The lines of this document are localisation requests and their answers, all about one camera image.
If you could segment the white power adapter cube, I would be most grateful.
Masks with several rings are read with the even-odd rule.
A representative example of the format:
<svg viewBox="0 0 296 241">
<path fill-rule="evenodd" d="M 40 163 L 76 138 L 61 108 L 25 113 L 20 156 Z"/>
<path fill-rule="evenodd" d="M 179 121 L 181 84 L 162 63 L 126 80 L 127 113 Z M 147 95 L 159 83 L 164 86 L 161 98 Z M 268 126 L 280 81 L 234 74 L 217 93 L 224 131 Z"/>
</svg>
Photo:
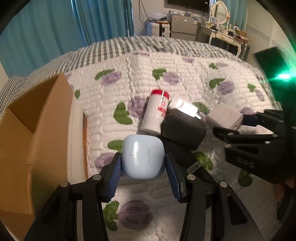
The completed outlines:
<svg viewBox="0 0 296 241">
<path fill-rule="evenodd" d="M 220 103 L 206 115 L 205 121 L 212 127 L 218 126 L 221 128 L 237 130 L 242 124 L 243 114 L 224 103 Z"/>
</svg>

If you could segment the light blue earbuds case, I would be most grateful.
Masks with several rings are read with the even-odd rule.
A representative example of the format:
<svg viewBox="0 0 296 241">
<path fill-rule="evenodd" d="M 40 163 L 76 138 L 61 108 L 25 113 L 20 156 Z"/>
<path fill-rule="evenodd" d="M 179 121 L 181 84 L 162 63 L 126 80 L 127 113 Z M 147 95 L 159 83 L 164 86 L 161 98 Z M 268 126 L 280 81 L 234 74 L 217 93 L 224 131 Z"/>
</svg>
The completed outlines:
<svg viewBox="0 0 296 241">
<path fill-rule="evenodd" d="M 165 171 L 163 142 L 154 136 L 129 135 L 122 143 L 121 166 L 132 180 L 152 180 Z"/>
</svg>

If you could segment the black tube bottle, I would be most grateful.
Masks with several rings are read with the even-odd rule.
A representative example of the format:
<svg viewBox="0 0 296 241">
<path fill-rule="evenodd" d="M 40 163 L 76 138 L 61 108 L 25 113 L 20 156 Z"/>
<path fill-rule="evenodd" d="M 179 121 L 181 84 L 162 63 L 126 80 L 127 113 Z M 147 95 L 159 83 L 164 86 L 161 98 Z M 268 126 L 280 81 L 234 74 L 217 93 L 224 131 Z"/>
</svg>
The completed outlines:
<svg viewBox="0 0 296 241">
<path fill-rule="evenodd" d="M 165 153 L 171 153 L 177 164 L 185 167 L 189 174 L 197 176 L 204 182 L 216 184 L 216 181 L 208 171 L 201 164 L 196 164 L 197 159 L 189 149 L 165 138 L 162 139 L 162 142 Z"/>
</svg>

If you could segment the black rectangular box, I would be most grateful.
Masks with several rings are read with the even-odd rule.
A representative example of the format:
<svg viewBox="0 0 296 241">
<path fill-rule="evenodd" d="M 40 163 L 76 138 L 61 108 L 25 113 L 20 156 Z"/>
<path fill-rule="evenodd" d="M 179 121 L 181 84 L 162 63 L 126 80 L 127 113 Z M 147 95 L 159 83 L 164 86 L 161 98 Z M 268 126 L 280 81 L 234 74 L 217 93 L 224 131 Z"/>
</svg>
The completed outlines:
<svg viewBox="0 0 296 241">
<path fill-rule="evenodd" d="M 202 120 L 189 116 L 178 109 L 170 111 L 165 118 L 161 136 L 182 145 L 189 150 L 199 147 L 206 135 Z"/>
</svg>

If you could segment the white charger plug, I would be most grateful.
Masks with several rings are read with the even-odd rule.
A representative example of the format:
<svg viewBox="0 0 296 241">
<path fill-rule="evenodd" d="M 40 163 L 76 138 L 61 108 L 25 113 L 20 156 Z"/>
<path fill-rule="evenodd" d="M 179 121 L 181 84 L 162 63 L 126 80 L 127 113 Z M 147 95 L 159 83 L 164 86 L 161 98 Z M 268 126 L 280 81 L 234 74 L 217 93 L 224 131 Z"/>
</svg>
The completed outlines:
<svg viewBox="0 0 296 241">
<path fill-rule="evenodd" d="M 201 117 L 198 115 L 198 108 L 195 105 L 182 99 L 179 95 L 175 95 L 171 102 L 168 104 L 167 110 L 172 111 L 173 109 L 177 109 L 193 118 L 196 117 L 198 119 L 201 119 Z"/>
</svg>

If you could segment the white bottle red cap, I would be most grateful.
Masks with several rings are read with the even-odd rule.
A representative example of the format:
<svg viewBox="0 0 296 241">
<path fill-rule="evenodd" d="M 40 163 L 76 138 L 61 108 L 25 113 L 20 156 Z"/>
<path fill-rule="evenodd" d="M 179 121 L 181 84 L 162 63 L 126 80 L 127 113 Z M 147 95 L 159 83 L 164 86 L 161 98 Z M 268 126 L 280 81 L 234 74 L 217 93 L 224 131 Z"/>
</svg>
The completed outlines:
<svg viewBox="0 0 296 241">
<path fill-rule="evenodd" d="M 154 89 L 151 92 L 140 128 L 142 131 L 155 135 L 161 134 L 169 97 L 170 95 L 162 89 Z"/>
</svg>

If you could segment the white vanity table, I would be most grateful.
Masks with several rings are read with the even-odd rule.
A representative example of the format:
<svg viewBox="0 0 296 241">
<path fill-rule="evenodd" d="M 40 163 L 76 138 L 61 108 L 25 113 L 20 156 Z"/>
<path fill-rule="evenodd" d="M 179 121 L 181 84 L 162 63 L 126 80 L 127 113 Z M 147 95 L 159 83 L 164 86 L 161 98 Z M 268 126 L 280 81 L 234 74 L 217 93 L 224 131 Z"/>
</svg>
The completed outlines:
<svg viewBox="0 0 296 241">
<path fill-rule="evenodd" d="M 240 39 L 201 25 L 197 27 L 196 41 L 222 48 L 243 61 L 247 60 L 250 51 L 250 46 Z"/>
</svg>

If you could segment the cardboard box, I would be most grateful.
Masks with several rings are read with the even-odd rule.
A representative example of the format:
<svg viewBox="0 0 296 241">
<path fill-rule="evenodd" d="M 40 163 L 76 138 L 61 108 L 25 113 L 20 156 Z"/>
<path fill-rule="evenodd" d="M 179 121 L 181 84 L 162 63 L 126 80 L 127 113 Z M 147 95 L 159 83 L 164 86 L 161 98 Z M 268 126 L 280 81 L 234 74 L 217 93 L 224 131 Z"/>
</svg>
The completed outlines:
<svg viewBox="0 0 296 241">
<path fill-rule="evenodd" d="M 1 221 L 23 240 L 63 181 L 87 179 L 87 118 L 63 73 L 25 92 L 1 118 Z"/>
</svg>

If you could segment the white wardrobe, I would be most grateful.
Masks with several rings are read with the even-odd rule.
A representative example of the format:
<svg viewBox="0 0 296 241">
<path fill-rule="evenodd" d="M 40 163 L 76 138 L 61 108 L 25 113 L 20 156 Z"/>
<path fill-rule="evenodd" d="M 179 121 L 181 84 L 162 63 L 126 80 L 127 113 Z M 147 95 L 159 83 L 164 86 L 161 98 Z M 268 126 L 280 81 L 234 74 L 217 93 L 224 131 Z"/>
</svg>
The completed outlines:
<svg viewBox="0 0 296 241">
<path fill-rule="evenodd" d="M 255 53 L 277 47 L 290 69 L 295 71 L 295 51 L 272 16 L 248 16 L 245 30 L 249 36 L 248 45 L 250 46 L 247 63 L 258 67 Z"/>
</svg>

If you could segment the blue curtain right window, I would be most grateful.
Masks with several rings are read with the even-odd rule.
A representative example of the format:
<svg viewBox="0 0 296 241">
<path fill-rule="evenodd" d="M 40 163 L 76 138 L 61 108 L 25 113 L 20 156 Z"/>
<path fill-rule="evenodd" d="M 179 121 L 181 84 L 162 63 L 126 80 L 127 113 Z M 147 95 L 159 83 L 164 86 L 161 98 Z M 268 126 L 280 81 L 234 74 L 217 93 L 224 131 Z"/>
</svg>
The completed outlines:
<svg viewBox="0 0 296 241">
<path fill-rule="evenodd" d="M 237 25 L 240 30 L 245 30 L 247 18 L 248 0 L 222 0 L 230 11 L 230 21 L 232 27 Z"/>
</svg>

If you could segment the oval vanity mirror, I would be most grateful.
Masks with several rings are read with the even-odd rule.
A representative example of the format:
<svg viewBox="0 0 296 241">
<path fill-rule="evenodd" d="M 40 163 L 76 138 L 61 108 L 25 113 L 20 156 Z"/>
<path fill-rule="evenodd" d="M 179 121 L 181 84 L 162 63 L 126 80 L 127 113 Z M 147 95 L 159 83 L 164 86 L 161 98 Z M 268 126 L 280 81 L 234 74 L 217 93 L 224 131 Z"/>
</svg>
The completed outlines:
<svg viewBox="0 0 296 241">
<path fill-rule="evenodd" d="M 230 20 L 230 11 L 223 1 L 215 1 L 210 7 L 210 16 L 219 20 L 219 24 L 223 25 Z"/>
</svg>

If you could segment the silver mini fridge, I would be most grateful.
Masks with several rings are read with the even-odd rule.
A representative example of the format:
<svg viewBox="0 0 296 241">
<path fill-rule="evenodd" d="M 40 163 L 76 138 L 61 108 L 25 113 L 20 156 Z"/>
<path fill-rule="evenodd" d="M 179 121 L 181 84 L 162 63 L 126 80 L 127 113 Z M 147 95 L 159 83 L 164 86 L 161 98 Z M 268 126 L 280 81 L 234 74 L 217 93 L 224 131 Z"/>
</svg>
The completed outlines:
<svg viewBox="0 0 296 241">
<path fill-rule="evenodd" d="M 198 20 L 195 18 L 171 15 L 171 38 L 195 41 Z"/>
</svg>

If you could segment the grey checked bed sheet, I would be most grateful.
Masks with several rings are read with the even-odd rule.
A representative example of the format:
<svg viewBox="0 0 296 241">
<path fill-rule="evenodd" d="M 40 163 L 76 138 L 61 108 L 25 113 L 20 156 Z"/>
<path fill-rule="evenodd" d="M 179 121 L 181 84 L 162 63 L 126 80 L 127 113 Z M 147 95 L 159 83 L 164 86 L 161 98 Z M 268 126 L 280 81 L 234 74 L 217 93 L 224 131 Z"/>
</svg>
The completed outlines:
<svg viewBox="0 0 296 241">
<path fill-rule="evenodd" d="M 23 93 L 28 81 L 38 83 L 60 72 L 67 73 L 74 69 L 137 51 L 168 52 L 185 57 L 226 58 L 238 62 L 240 66 L 253 69 L 252 65 L 233 54 L 206 43 L 149 36 L 117 37 L 63 54 L 35 69 L 28 77 L 15 75 L 9 78 L 1 90 L 1 113 L 10 102 Z"/>
</svg>

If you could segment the blue curtain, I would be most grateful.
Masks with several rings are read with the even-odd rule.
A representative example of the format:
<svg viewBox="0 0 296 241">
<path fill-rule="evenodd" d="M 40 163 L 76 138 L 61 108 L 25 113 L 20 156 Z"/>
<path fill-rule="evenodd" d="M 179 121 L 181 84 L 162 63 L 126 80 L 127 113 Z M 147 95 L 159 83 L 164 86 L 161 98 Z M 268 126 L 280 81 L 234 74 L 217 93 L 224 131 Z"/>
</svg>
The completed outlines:
<svg viewBox="0 0 296 241">
<path fill-rule="evenodd" d="M 133 34 L 131 1 L 29 1 L 1 33 L 1 64 L 8 77 L 28 76 L 68 52 Z"/>
</svg>

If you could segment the black wall television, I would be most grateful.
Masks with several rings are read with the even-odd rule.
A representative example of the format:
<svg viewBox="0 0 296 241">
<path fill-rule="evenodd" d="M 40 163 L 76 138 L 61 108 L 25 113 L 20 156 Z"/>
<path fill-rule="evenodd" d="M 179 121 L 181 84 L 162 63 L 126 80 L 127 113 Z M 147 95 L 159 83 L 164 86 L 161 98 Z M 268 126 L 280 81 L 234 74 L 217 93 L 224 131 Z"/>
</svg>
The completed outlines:
<svg viewBox="0 0 296 241">
<path fill-rule="evenodd" d="M 186 8 L 196 9 L 207 13 L 209 11 L 210 1 L 207 0 L 168 0 L 168 4 L 184 6 Z"/>
</svg>

